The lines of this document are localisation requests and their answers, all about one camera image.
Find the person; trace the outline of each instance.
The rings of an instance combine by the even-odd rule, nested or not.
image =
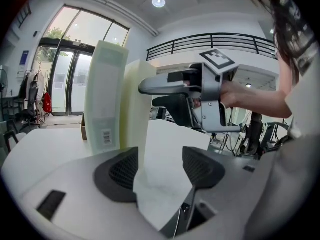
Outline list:
[[[279,64],[279,87],[276,91],[263,91],[225,81],[221,88],[221,102],[226,108],[242,108],[268,117],[287,119],[292,112],[285,99],[299,82],[300,75],[303,77],[308,70],[319,52],[319,44],[294,1],[251,1],[270,11],[274,19],[273,38]],[[291,140],[301,137],[295,119],[292,120],[288,136]]]

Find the door frame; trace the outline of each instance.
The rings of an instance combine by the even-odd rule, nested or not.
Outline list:
[[[83,112],[72,112],[72,106],[71,106],[71,98],[72,98],[72,85],[73,85],[73,79],[75,76],[75,70],[77,66],[77,62],[79,59],[80,54],[93,56],[95,47],[91,46],[89,49],[76,49],[74,47],[66,47],[65,45],[61,45],[54,56],[54,60],[51,67],[50,77],[49,77],[49,83],[48,83],[48,93],[51,97],[51,100],[53,99],[53,86],[54,86],[54,78],[55,78],[55,72],[56,72],[56,66],[59,59],[60,52],[70,52],[73,53],[71,63],[69,66],[69,70],[67,73],[67,79],[66,79],[66,86],[65,86],[65,94],[64,94],[64,105],[65,105],[65,112],[51,112],[53,116],[80,116],[83,114]]]

